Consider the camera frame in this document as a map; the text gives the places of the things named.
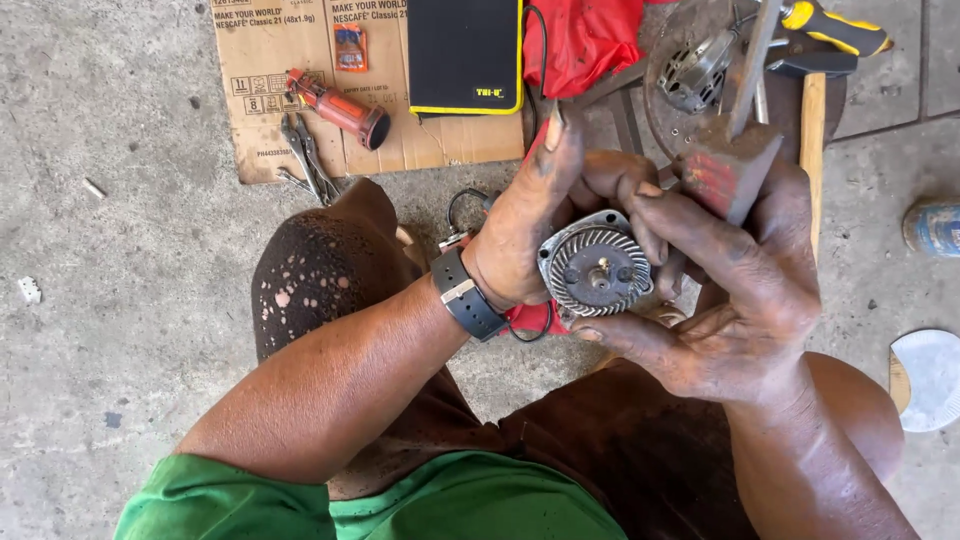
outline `watch strap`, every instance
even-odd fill
[[[503,331],[509,322],[493,310],[467,273],[460,259],[463,251],[458,246],[440,255],[430,264],[430,271],[446,309],[470,335],[484,342]]]

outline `cardboard sheet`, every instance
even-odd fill
[[[523,157],[520,113],[425,119],[407,109],[406,0],[210,0],[227,93],[230,134],[243,184],[276,182],[279,166],[303,173],[280,136],[280,116],[299,111],[333,177]],[[333,69],[335,23],[367,33],[370,70]],[[392,118],[376,152],[361,147],[284,97],[286,70],[299,67]]]

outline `orange packet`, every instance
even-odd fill
[[[356,23],[334,24],[337,41],[334,68],[339,71],[367,71],[367,33]]]

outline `yellow screwdriver handle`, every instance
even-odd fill
[[[858,57],[871,57],[894,46],[887,33],[876,24],[847,20],[805,0],[793,5],[790,14],[783,18],[783,28],[805,32]]]

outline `gear teeth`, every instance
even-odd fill
[[[586,306],[577,302],[566,287],[564,270],[570,259],[587,246],[606,244],[623,250],[634,262],[634,282],[626,298],[606,307]],[[561,306],[581,317],[600,317],[613,315],[632,306],[640,296],[653,290],[650,280],[650,261],[643,250],[629,236],[609,227],[589,227],[564,239],[550,263],[550,279],[547,288]]]

